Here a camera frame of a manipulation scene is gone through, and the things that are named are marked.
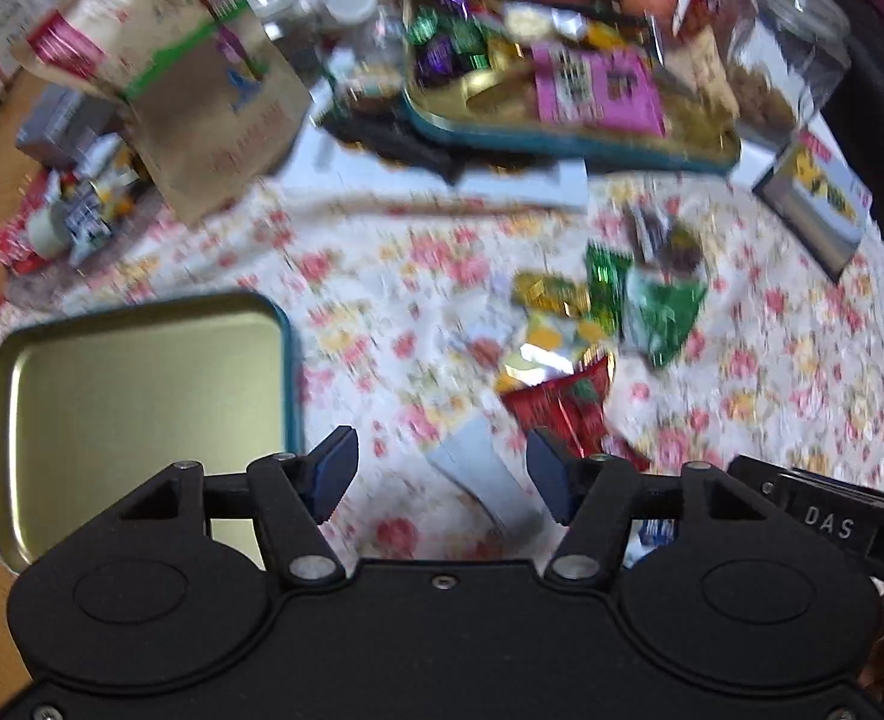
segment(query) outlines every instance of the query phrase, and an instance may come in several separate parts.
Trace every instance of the screw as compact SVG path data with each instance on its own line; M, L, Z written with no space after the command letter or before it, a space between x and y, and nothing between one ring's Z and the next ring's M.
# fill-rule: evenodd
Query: screw
M338 566L331 557L324 555L303 555L292 560L288 571L303 581L321 581L335 574Z
M439 574L432 577L432 586L436 590L451 590L458 584L458 579L450 574Z
M599 561L588 555L564 555L552 561L552 571L562 579L577 581L599 573Z
M62 712L48 704L41 704L32 710L32 720L62 720Z

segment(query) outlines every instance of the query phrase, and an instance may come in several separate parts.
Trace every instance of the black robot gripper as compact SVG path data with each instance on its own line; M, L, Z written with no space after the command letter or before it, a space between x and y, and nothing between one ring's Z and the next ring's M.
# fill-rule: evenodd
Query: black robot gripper
M537 430L528 470L569 527L543 574L363 560L348 577L317 525L357 452L340 427L241 474L170 466L53 547L9 597L34 682L0 720L884 717L856 686L884 496L748 458L640 474ZM213 519L251 520L266 568ZM638 519L676 538L625 569Z

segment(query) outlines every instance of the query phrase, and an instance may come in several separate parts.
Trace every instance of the brown snack packet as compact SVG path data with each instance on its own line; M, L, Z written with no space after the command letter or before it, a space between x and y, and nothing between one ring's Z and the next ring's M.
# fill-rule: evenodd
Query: brown snack packet
M245 0L69 0L15 53L127 105L133 145L185 223L271 167L311 101Z

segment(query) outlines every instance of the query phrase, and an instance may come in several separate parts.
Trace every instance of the green snack package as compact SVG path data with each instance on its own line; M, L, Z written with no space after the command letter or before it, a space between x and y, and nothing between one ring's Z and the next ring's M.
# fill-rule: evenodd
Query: green snack package
M606 335L618 335L626 274L631 266L632 257L628 254L608 250L597 244L589 244L585 250L589 318L597 322Z
M626 275L623 336L654 368L671 362L688 338L705 297L700 281L664 284L658 274L632 268Z

